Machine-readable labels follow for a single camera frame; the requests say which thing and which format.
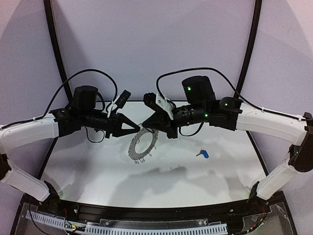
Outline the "metal keyring disc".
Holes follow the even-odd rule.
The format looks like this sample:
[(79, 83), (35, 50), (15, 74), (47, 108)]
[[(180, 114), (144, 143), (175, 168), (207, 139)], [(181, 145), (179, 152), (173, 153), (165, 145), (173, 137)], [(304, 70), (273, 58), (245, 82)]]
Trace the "metal keyring disc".
[(141, 129), (131, 140), (128, 149), (128, 156), (136, 163), (145, 162), (147, 155), (155, 148), (158, 139), (158, 131), (154, 129)]

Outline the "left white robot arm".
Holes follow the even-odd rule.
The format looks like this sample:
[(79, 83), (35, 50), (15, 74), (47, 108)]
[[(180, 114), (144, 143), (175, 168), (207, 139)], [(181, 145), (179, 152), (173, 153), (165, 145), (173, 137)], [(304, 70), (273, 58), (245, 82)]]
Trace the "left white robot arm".
[(46, 203), (58, 201), (59, 195), (47, 181), (41, 181), (13, 164), (7, 153), (36, 141), (60, 138), (89, 127), (102, 131), (105, 138), (137, 133), (140, 128), (124, 114), (111, 109), (105, 113), (96, 109), (101, 94), (94, 86), (80, 86), (74, 90), (73, 101), (65, 108), (50, 111), (43, 117), (0, 128), (0, 181), (36, 200)]

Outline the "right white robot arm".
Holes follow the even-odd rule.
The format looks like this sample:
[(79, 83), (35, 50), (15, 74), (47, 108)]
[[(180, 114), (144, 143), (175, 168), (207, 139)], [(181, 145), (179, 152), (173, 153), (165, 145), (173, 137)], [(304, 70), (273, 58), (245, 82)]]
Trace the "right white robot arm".
[(192, 76), (182, 81), (188, 105), (175, 107), (160, 93), (146, 93), (144, 104), (154, 113), (143, 122), (143, 127), (166, 133), (176, 139), (179, 128), (197, 123), (208, 123), (227, 130), (258, 132), (291, 143), (286, 157), (268, 176), (256, 182), (250, 200), (266, 201), (297, 173), (313, 168), (313, 117), (280, 114), (253, 107), (231, 97), (217, 100), (207, 76)]

